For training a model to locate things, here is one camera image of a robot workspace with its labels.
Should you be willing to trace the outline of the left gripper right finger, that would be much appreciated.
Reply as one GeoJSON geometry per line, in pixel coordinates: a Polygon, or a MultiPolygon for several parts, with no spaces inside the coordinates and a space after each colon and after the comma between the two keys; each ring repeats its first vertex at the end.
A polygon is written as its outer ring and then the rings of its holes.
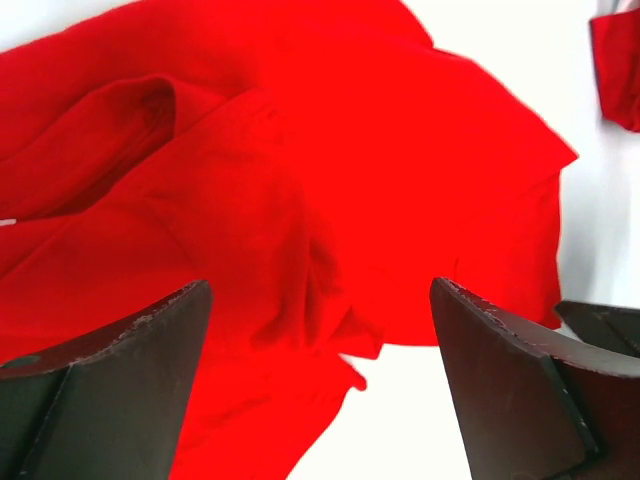
{"type": "Polygon", "coordinates": [[[635,479],[639,355],[506,312],[438,278],[435,329],[475,479],[635,479]]]}

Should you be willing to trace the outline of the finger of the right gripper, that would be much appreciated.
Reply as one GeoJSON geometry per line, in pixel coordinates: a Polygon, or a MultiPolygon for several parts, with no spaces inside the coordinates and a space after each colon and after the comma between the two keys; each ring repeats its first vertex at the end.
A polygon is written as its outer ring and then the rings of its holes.
{"type": "Polygon", "coordinates": [[[627,356],[639,355],[639,310],[563,300],[555,311],[585,343],[627,356]]]}

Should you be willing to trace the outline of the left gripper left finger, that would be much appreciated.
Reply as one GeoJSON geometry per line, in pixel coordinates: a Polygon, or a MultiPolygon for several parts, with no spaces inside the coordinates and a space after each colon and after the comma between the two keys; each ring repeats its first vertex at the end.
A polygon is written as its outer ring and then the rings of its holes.
{"type": "Polygon", "coordinates": [[[1,367],[4,479],[166,479],[210,318],[192,282],[1,367]]]}

